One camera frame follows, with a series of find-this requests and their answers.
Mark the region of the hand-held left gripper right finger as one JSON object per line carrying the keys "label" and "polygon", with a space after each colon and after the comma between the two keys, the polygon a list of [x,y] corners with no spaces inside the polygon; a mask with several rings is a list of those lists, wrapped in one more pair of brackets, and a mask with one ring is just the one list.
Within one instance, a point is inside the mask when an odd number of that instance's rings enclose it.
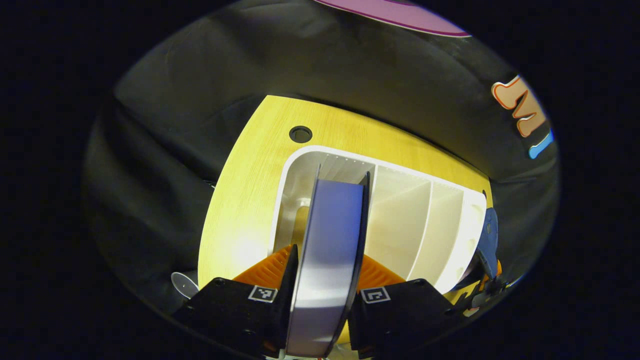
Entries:
{"label": "hand-held left gripper right finger", "polygon": [[463,312],[427,280],[403,280],[364,256],[347,318],[350,348],[359,358],[401,358],[459,330]]}

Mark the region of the black backdrop cloth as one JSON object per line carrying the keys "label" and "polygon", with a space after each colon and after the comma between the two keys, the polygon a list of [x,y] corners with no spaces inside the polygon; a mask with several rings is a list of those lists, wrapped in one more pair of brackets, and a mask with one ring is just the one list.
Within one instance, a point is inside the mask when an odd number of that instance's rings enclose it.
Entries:
{"label": "black backdrop cloth", "polygon": [[484,43],[402,28],[313,0],[239,0],[156,45],[114,85],[87,144],[82,192],[107,264],[147,306],[183,305],[216,182],[267,95],[342,107],[457,155],[489,177],[509,281],[553,229],[560,156],[528,148],[491,92],[517,71]]}

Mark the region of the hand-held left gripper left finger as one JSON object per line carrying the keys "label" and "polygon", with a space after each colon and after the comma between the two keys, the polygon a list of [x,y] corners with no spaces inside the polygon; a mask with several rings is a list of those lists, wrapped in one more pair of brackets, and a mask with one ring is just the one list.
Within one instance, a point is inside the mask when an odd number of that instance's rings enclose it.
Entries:
{"label": "hand-held left gripper left finger", "polygon": [[297,270],[298,247],[290,244],[234,279],[214,278],[173,317],[238,353],[279,358],[287,344]]}

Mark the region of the pale round object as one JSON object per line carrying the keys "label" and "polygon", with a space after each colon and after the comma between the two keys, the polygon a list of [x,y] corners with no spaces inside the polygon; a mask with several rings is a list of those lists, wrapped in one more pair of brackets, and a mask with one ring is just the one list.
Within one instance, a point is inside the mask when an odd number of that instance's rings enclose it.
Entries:
{"label": "pale round object", "polygon": [[190,300],[200,291],[197,269],[186,272],[174,271],[170,275],[170,280],[174,289],[187,300]]}

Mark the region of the blue schoolbag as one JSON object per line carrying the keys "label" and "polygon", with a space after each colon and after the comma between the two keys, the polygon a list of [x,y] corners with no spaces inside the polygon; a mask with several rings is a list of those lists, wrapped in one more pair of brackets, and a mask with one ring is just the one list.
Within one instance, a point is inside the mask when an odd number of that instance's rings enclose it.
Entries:
{"label": "blue schoolbag", "polygon": [[479,280],[481,270],[490,280],[498,276],[498,244],[499,223],[498,214],[493,207],[487,208],[478,244],[472,258],[469,276],[472,280]]}

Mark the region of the white plastic bookshelf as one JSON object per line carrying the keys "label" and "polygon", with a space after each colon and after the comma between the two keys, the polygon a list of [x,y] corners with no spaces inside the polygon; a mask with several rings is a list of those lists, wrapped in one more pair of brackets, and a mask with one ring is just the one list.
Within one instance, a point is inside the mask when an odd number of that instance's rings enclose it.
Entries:
{"label": "white plastic bookshelf", "polygon": [[367,256],[407,281],[427,280],[442,294],[454,289],[472,262],[487,209],[482,192],[320,145],[296,150],[279,170],[268,255],[291,243],[297,212],[310,205],[316,177],[358,183],[370,173]]}

